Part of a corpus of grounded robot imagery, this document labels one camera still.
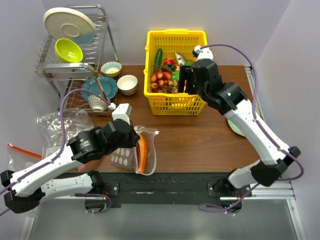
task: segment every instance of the metal dish rack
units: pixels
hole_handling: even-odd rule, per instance
[[[84,81],[88,80],[88,78],[95,79],[101,95],[106,99],[106,94],[102,88],[98,76],[100,74],[100,65],[102,55],[104,53],[107,31],[110,36],[115,60],[117,62],[119,61],[106,10],[99,4],[67,5],[66,8],[86,11],[84,13],[94,22],[96,27],[96,33],[94,34],[93,41],[88,45],[80,47],[83,52],[82,62],[61,63],[55,54],[55,44],[57,40],[52,35],[46,36],[44,39],[44,44],[42,45],[42,51],[39,54],[39,59],[37,60],[37,65],[35,65],[35,72],[40,77],[46,78],[48,83],[58,94],[60,100],[62,98],[62,94],[67,94],[73,89],[80,89]],[[87,10],[89,9],[98,9],[102,13],[87,13]],[[56,84],[59,81],[68,82],[65,93],[60,93]],[[111,99],[111,102],[115,103],[116,97]],[[69,95],[64,108],[82,108],[85,109],[89,114],[111,115],[111,111],[109,109],[107,109],[105,112],[94,112],[90,108],[89,103],[83,99],[80,91]]]

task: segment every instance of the green bowl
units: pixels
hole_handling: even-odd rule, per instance
[[[84,58],[81,48],[66,38],[60,38],[55,42],[54,52],[63,63],[79,63]]]

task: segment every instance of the brown tabletop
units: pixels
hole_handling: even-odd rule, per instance
[[[118,93],[117,104],[132,106],[133,124],[156,128],[156,172],[229,172],[259,159],[245,137],[234,133],[224,116],[205,106],[199,116],[153,115],[149,101],[144,96],[143,65],[125,65],[121,76],[138,78],[138,91],[133,96]],[[251,90],[243,66],[219,66],[224,82],[235,82],[251,97]],[[95,126],[103,127],[111,117],[92,116]],[[125,172],[111,164],[106,156],[96,161],[93,169],[100,172]]]

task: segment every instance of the white bowl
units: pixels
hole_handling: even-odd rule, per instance
[[[131,96],[138,89],[138,79],[133,75],[125,75],[119,78],[116,85],[123,95]]]
[[[105,101],[103,101],[102,99],[100,99],[97,96],[95,96],[95,95],[89,96],[88,97],[88,102],[89,102],[90,108],[94,112],[104,112],[108,108],[108,104]]]

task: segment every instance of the yellow basket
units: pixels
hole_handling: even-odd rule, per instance
[[[173,59],[176,62],[175,52],[183,54],[187,61],[195,61],[192,50],[197,45],[207,45],[204,31],[169,29],[148,32],[143,92],[149,100],[154,115],[199,115],[206,105],[198,95],[153,93],[150,85],[150,76],[153,73],[155,56],[159,48],[163,51],[162,63],[164,59]]]

